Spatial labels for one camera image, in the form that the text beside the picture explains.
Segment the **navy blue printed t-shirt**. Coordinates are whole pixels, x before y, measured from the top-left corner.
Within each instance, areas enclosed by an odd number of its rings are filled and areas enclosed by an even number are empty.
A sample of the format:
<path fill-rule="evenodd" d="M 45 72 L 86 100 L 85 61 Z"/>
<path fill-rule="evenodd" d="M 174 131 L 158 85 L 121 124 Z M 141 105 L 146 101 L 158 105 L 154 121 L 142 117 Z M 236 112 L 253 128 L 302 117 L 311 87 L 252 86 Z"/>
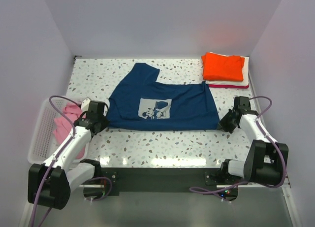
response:
<path fill-rule="evenodd" d="M 215 130 L 219 115 L 205 82 L 162 84 L 160 70 L 136 63 L 109 97 L 110 127 L 140 131 Z"/>

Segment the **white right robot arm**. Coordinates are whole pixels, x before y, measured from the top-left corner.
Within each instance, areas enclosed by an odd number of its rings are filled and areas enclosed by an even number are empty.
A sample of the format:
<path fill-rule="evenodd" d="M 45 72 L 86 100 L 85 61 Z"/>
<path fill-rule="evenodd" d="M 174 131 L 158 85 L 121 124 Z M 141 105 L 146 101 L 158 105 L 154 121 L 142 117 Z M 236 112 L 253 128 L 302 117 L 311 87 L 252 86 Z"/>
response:
<path fill-rule="evenodd" d="M 231 184 L 237 177 L 269 188 L 284 184 L 288 146 L 273 138 L 261 122 L 262 113 L 251 108 L 249 97 L 234 98 L 233 108 L 219 121 L 218 129 L 233 133 L 242 129 L 252 142 L 244 161 L 226 159 L 220 167 L 219 178 Z"/>

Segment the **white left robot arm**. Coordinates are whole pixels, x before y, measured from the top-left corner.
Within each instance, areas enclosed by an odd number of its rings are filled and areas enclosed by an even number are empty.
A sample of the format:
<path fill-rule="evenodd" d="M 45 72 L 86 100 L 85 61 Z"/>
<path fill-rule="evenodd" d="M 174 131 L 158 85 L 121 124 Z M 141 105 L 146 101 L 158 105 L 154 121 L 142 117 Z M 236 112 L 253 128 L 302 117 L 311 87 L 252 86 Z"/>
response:
<path fill-rule="evenodd" d="M 87 181 L 96 184 L 103 178 L 98 161 L 83 159 L 74 169 L 70 167 L 80 150 L 109 126 L 104 115 L 108 108 L 104 102 L 90 101 L 87 110 L 71 124 L 71 131 L 59 148 L 41 164 L 30 167 L 29 203 L 61 210 L 77 187 Z"/>

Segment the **folded magenta t-shirt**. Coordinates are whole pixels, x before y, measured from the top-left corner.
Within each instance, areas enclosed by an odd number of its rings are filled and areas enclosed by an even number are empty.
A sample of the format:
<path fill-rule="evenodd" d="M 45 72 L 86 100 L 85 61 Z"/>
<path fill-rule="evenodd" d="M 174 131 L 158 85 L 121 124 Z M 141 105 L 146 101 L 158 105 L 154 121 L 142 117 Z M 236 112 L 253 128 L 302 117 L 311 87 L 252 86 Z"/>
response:
<path fill-rule="evenodd" d="M 225 88 L 225 89 L 248 89 L 249 85 L 246 86 L 235 86 L 235 85 L 212 85 L 208 84 L 209 88 Z"/>

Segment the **pink t-shirt in basket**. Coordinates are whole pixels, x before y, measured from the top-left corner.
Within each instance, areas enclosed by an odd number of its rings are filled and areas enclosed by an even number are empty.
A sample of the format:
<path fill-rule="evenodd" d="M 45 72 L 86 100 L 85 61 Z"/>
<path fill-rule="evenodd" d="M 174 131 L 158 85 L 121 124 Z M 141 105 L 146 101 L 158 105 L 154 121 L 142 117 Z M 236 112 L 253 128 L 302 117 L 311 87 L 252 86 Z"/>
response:
<path fill-rule="evenodd" d="M 72 123 L 76 121 L 82 114 L 81 108 L 72 102 L 68 102 L 66 106 L 63 108 L 62 112 L 67 118 L 71 120 Z M 72 129 L 72 125 L 63 116 L 56 117 L 54 119 L 54 122 L 56 125 L 56 129 L 53 131 L 53 134 L 55 136 L 57 143 L 61 145 L 64 142 L 64 140 L 68 137 Z"/>

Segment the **folded white t-shirt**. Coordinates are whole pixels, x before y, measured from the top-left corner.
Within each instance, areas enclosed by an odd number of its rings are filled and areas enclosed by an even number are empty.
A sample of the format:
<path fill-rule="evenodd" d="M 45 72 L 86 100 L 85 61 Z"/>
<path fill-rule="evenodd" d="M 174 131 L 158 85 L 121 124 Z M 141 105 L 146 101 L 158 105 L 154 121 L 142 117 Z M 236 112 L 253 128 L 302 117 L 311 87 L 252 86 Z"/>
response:
<path fill-rule="evenodd" d="M 235 85 L 235 86 L 246 86 L 249 85 L 249 57 L 241 56 L 244 64 L 242 68 L 243 81 L 234 82 L 234 81 L 206 81 L 206 84 L 212 85 Z"/>

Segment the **folded orange t-shirt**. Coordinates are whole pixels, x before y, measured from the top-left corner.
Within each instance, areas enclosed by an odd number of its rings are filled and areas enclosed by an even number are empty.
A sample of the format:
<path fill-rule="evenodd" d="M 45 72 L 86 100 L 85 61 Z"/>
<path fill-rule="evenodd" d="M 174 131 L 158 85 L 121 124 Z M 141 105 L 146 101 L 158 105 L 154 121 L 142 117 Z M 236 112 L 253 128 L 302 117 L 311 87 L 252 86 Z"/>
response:
<path fill-rule="evenodd" d="M 224 56 L 207 52 L 201 56 L 203 64 L 203 79 L 207 81 L 241 82 L 245 58 L 241 56 Z"/>

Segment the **white plastic laundry basket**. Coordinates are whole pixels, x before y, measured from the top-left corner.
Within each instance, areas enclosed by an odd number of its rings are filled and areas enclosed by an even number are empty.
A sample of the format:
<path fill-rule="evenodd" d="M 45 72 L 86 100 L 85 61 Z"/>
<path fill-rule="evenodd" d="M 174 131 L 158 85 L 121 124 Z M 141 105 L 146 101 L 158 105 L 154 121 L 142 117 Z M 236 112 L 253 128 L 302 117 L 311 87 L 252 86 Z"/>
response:
<path fill-rule="evenodd" d="M 88 98 L 71 98 L 78 104 L 87 102 Z M 66 106 L 67 101 L 62 98 L 55 97 L 52 99 L 52 103 L 55 107 L 61 111 Z M 42 163 L 48 157 L 50 157 L 59 147 L 53 130 L 57 128 L 54 119 L 60 116 L 60 114 L 54 109 L 49 98 L 45 99 L 40 108 L 39 116 L 36 122 L 34 134 L 31 140 L 31 145 L 28 153 L 29 163 Z M 78 163 L 80 160 L 87 158 L 89 142 L 85 145 L 85 148 L 78 154 L 78 159 L 75 159 L 73 163 Z"/>

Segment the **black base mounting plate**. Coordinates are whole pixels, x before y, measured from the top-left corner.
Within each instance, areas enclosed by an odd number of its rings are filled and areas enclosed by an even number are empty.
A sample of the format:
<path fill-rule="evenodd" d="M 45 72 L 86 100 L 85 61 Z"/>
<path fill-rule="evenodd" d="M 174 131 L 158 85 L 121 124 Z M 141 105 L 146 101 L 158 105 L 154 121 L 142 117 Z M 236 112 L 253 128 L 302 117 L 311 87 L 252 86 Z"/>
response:
<path fill-rule="evenodd" d="M 191 187 L 214 191 L 242 178 L 223 173 L 220 168 L 102 168 L 102 176 L 112 181 L 110 195 L 122 192 L 188 193 Z"/>

